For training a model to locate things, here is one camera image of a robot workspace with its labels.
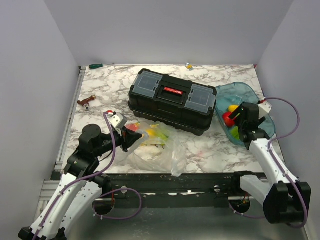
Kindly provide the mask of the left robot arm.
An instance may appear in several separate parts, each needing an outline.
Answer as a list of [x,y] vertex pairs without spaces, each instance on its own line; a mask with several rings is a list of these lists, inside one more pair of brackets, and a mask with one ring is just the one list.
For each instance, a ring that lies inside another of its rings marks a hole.
[[112,133],[104,134],[96,124],[82,129],[79,145],[68,158],[52,198],[37,220],[20,230],[19,239],[65,240],[94,200],[112,190],[110,177],[96,171],[100,165],[98,158],[107,152],[114,155],[117,147],[130,154],[146,135],[126,127],[111,130]]

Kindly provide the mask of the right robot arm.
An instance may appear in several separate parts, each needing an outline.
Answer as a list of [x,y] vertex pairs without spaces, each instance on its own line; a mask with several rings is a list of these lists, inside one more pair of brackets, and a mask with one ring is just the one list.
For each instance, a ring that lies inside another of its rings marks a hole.
[[260,128],[271,110],[266,101],[241,103],[230,118],[238,127],[240,140],[258,160],[268,182],[255,174],[239,173],[236,186],[254,197],[271,224],[302,228],[308,220],[311,187],[294,176],[274,151],[273,140]]

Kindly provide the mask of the clear plastic bag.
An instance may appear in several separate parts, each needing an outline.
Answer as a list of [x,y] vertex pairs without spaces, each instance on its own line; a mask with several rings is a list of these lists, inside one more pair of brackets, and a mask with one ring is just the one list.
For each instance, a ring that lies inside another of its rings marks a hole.
[[[179,177],[187,165],[186,148],[178,136],[175,128],[162,122],[138,121],[139,129],[136,133],[142,134],[128,152],[118,150],[115,156],[114,164],[116,166],[128,166],[137,171],[147,171],[152,173],[168,173],[174,177]],[[159,137],[150,138],[146,129],[154,128],[158,131],[160,128],[171,131],[171,136],[167,141]]]

